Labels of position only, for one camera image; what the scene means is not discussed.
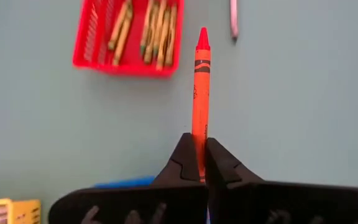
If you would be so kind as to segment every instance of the crayons in basket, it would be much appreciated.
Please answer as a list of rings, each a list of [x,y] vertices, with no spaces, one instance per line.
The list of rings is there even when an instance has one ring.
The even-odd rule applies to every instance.
[[[112,60],[113,65],[119,65],[119,61],[124,51],[129,29],[131,28],[132,18],[134,17],[132,7],[131,0],[124,1],[112,30],[110,41],[108,42],[108,49],[114,51],[114,59]]]
[[[131,23],[133,17],[137,16],[133,7],[132,0],[123,2],[108,41],[108,50],[114,54],[111,62],[114,66],[120,65],[126,40],[128,35],[131,35]],[[143,27],[139,27],[142,29],[139,52],[144,63],[155,66],[156,70],[173,65],[177,10],[176,3],[168,4],[167,0],[148,0]]]
[[[147,64],[155,58],[157,70],[172,66],[177,10],[177,5],[174,3],[168,6],[167,0],[161,0],[160,4],[149,0],[140,42],[140,55]]]

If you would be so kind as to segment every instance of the orange crayon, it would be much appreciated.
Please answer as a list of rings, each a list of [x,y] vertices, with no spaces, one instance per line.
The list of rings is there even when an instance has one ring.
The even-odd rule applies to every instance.
[[[193,122],[191,133],[196,146],[198,170],[202,182],[205,182],[205,143],[208,136],[209,110],[209,78],[211,69],[211,47],[208,43],[206,28],[201,29],[196,47],[194,90],[193,90]]]

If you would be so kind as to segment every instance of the crayon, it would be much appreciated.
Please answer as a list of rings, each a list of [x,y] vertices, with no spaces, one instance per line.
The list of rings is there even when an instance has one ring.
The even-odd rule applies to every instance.
[[[231,37],[234,43],[236,43],[239,36],[239,28],[237,24],[237,0],[230,0],[230,24]]]
[[[124,23],[124,19],[126,17],[126,12],[131,4],[132,4],[131,0],[126,0],[126,1],[124,1],[124,3],[121,6],[121,10],[119,11],[117,21],[114,25],[112,32],[111,32],[110,40],[108,43],[109,50],[114,50],[116,48],[116,43],[118,41],[119,33],[120,33],[121,27]]]
[[[193,120],[191,133],[196,146],[200,179],[205,182],[205,144],[208,135],[209,110],[209,79],[211,69],[211,47],[208,43],[208,33],[205,27],[201,29],[196,47],[194,90],[193,90]]]
[[[164,23],[162,25],[160,45],[158,47],[158,57],[157,57],[157,70],[161,70],[164,65],[165,53],[167,51],[167,42],[168,42],[168,28],[169,28],[169,19],[170,19],[169,9],[164,12]]]
[[[156,29],[156,23],[157,23],[157,16],[158,16],[158,4],[155,3],[153,6],[152,11],[152,22],[151,27],[148,33],[147,37],[147,46],[146,46],[146,52],[144,54],[144,62],[150,63],[152,61],[153,57],[153,46],[154,46],[154,38],[155,38],[155,29]]]
[[[165,65],[171,66],[173,63],[173,47],[175,43],[175,29],[177,25],[177,5],[174,4],[171,9],[171,19],[169,21],[169,34],[167,53],[165,55]]]
[[[146,16],[144,17],[142,39],[140,40],[140,55],[142,57],[144,55],[147,46],[147,38],[150,32],[150,25],[152,22],[153,6],[154,6],[154,0],[149,0],[149,4],[147,5],[147,10],[146,10]]]
[[[121,32],[117,43],[117,48],[116,51],[114,52],[114,61],[112,63],[113,65],[118,65],[121,59],[122,51],[124,50],[124,45],[127,40],[129,28],[131,26],[132,16],[134,15],[134,12],[132,10],[133,8],[132,5],[130,4],[125,15],[124,23],[122,24]]]
[[[166,7],[167,7],[167,0],[161,0],[160,10],[158,12],[158,18],[157,18],[157,28],[156,28],[155,37],[154,37],[154,57],[157,56],[158,47],[160,46],[163,17],[164,17],[164,12],[165,12]]]

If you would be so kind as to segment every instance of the yellow crayon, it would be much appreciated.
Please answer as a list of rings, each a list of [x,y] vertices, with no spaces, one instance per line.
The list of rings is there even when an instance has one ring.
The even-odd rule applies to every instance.
[[[113,65],[118,65],[122,56],[122,51],[124,50],[125,41],[127,40],[129,28],[131,27],[132,17],[134,15],[132,5],[130,4],[126,12],[124,23],[122,24],[121,33],[119,35],[117,49],[114,52],[114,61]]]
[[[167,42],[168,42],[169,20],[170,20],[170,11],[169,9],[167,9],[164,13],[164,23],[162,25],[161,40],[158,48],[157,70],[161,70],[162,66],[164,65],[164,58],[165,58],[165,53],[167,50]]]
[[[157,16],[158,16],[158,4],[155,3],[152,10],[152,22],[149,29],[149,33],[147,36],[147,46],[146,46],[146,52],[144,54],[144,62],[150,63],[152,61],[153,57],[153,44],[154,44],[154,38],[155,38],[155,29],[156,29],[156,23],[157,23]]]
[[[119,38],[119,33],[120,33],[121,27],[124,23],[126,12],[128,10],[128,7],[130,7],[130,5],[132,5],[131,0],[126,0],[126,1],[124,1],[124,3],[121,6],[121,10],[119,11],[117,21],[114,25],[114,28],[112,30],[110,40],[108,43],[109,50],[114,50],[114,48],[116,47],[116,43]]]
[[[167,53],[165,55],[165,65],[171,66],[173,63],[173,46],[175,43],[175,29],[177,25],[177,5],[174,4],[171,9],[171,19],[169,21],[169,34],[167,43]]]
[[[143,27],[143,34],[142,34],[142,39],[140,40],[140,55],[143,56],[144,52],[146,50],[146,45],[147,45],[147,38],[148,38],[148,34],[150,32],[150,25],[151,25],[151,20],[152,20],[152,10],[153,10],[153,5],[154,5],[154,0],[149,0],[149,5],[147,5],[147,10],[146,10],[146,16],[144,17],[144,27]]]
[[[160,11],[158,12],[158,18],[157,18],[157,28],[154,37],[154,57],[156,57],[158,54],[158,47],[160,45],[162,23],[163,23],[165,8],[167,8],[167,0],[161,0]]]

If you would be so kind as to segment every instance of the black plastic stand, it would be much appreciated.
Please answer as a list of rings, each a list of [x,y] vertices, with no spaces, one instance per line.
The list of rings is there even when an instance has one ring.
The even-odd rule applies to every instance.
[[[212,224],[358,224],[357,188],[264,181],[213,138],[205,185],[195,152],[185,133],[151,185],[74,191],[52,206],[49,224],[205,224],[207,207]]]

